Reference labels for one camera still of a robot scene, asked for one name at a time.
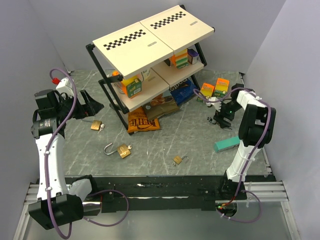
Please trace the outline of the brass padlock with key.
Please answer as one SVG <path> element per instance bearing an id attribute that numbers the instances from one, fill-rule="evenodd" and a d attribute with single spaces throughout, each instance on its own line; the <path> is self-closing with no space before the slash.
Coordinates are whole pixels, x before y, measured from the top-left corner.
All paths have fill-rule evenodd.
<path id="1" fill-rule="evenodd" d="M 93 131 L 102 131 L 105 125 L 100 120 L 93 120 L 90 129 Z"/>

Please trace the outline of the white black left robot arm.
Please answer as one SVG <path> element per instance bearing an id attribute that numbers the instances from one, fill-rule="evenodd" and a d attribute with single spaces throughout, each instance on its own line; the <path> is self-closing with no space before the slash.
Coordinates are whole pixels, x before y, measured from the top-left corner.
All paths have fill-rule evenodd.
<path id="1" fill-rule="evenodd" d="M 31 133 L 38 149 L 40 177 L 36 202 L 29 205 L 28 212 L 45 230 L 81 220 L 84 200 L 93 201 L 99 195 L 92 175 L 77 178 L 70 187 L 64 175 L 65 118 L 84 119 L 104 108 L 86 90 L 80 93 L 84 104 L 53 89 L 34 95 L 38 108 L 33 113 Z"/>

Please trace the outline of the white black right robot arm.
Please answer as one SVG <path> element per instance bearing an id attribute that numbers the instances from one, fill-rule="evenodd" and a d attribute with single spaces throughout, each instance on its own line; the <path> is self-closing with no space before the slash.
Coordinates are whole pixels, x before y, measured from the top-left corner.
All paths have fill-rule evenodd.
<path id="1" fill-rule="evenodd" d="M 218 124 L 222 129 L 230 129 L 236 111 L 244 110 L 238 129 L 237 152 L 218 187 L 218 193 L 223 199 L 234 200 L 244 189 L 243 182 L 255 156 L 272 139 L 276 109 L 257 96 L 254 90 L 239 83 L 232 86 L 226 96 L 231 97 L 227 103 L 223 102 L 224 98 L 211 97 L 206 105 L 215 108 L 210 122 Z"/>

